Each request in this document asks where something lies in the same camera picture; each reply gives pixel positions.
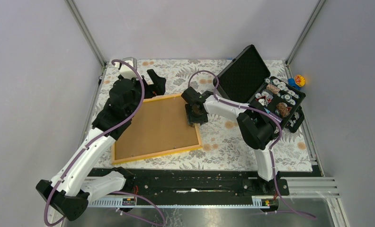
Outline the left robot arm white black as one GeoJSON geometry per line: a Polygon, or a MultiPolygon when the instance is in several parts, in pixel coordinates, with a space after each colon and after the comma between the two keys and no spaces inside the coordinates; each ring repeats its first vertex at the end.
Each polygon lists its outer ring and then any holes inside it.
{"type": "Polygon", "coordinates": [[[143,104],[145,85],[135,68],[133,77],[121,73],[110,89],[104,108],[92,123],[85,140],[67,164],[51,180],[40,180],[36,190],[45,200],[44,222],[53,227],[61,222],[48,220],[49,208],[62,214],[62,218],[73,221],[81,216],[91,201],[120,191],[129,194],[133,181],[123,174],[121,168],[112,170],[91,183],[85,178],[102,154],[109,149],[131,125],[132,118],[143,104]]]}

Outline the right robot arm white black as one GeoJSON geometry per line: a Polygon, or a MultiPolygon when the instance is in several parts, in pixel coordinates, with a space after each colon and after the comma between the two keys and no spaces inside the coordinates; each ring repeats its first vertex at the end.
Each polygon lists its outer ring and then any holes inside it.
{"type": "Polygon", "coordinates": [[[275,118],[262,107],[227,100],[210,91],[200,94],[188,87],[181,97],[186,102],[189,125],[207,123],[210,114],[235,120],[243,141],[254,150],[258,166],[258,181],[254,188],[265,195],[281,196],[272,148],[280,140],[282,128],[275,118]]]}

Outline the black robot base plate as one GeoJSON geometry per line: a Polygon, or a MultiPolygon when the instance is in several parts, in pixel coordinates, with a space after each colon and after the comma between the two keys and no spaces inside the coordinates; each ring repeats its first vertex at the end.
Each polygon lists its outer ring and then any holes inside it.
{"type": "MultiPolygon", "coordinates": [[[[121,169],[126,174],[123,192],[134,192],[160,204],[246,204],[250,197],[270,200],[255,189],[256,171],[121,169]]],[[[278,177],[281,195],[289,195],[287,182],[278,177]]]]}

